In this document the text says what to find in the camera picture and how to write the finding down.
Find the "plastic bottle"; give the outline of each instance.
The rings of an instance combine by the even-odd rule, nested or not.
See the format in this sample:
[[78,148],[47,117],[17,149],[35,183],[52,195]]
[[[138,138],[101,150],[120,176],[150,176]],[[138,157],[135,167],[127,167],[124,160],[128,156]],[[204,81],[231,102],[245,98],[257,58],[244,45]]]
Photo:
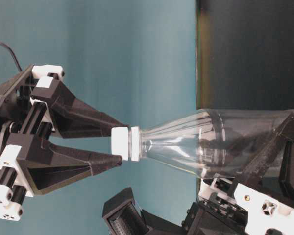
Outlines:
[[146,130],[113,128],[112,154],[154,159],[202,179],[235,177],[290,112],[201,109]]

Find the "white bracket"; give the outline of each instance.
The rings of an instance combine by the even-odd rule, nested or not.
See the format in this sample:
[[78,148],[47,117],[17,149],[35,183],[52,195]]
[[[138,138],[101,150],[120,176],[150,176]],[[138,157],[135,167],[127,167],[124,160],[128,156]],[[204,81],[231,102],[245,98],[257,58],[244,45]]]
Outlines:
[[33,197],[34,192],[31,189],[25,175],[23,174],[23,171],[20,168],[20,165],[18,164],[16,160],[21,148],[22,147],[19,145],[12,145],[12,144],[7,145],[0,157],[0,169],[2,169],[2,167],[4,166],[14,168],[17,173],[17,177],[14,184],[25,187],[27,190],[26,196]]
[[234,197],[248,211],[247,234],[265,235],[268,229],[276,229],[283,235],[294,235],[293,208],[242,184],[237,185]]

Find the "cable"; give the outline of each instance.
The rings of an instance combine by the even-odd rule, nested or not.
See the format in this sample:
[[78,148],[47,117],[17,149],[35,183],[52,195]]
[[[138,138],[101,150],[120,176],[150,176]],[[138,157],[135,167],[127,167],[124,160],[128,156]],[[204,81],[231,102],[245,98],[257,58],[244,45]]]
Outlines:
[[9,51],[9,53],[11,54],[11,56],[12,56],[12,58],[13,58],[13,60],[14,60],[14,63],[15,63],[15,65],[16,65],[16,67],[18,68],[18,70],[19,70],[20,72],[22,72],[22,68],[21,68],[21,66],[20,66],[20,63],[19,63],[18,59],[16,58],[16,56],[15,56],[13,50],[12,50],[7,44],[5,44],[5,43],[3,43],[3,42],[0,42],[0,46],[4,47],[5,49],[7,49],[7,50]]

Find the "screw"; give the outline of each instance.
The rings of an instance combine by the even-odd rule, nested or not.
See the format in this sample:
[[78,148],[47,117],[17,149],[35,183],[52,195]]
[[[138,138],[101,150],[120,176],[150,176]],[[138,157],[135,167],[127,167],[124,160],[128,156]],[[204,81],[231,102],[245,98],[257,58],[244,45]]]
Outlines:
[[245,195],[244,196],[244,199],[245,199],[245,201],[248,201],[249,202],[250,201],[250,196],[249,195]]

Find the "teal wall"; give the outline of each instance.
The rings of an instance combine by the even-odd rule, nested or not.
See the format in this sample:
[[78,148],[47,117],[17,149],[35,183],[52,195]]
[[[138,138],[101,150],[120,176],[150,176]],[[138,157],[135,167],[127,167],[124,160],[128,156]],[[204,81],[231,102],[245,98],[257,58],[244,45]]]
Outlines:
[[[195,109],[194,0],[0,0],[0,40],[25,68],[62,65],[80,99],[148,128]],[[0,83],[17,70],[0,48]],[[52,139],[110,152],[110,139]],[[0,220],[0,235],[107,235],[103,203],[132,186],[145,210],[180,223],[196,196],[193,176],[151,161],[27,198],[20,222]]]

